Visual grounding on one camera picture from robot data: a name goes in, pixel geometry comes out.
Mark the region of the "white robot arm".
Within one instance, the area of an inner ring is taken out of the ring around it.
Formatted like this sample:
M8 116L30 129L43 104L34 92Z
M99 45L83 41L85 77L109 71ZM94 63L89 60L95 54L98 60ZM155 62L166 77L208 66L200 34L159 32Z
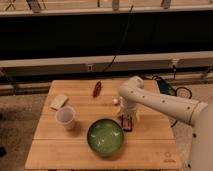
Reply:
M213 99L208 102L153 93L144 89L144 81L134 76L118 89L121 111L131 114L138 104L173 117L193 128L189 171L213 171Z

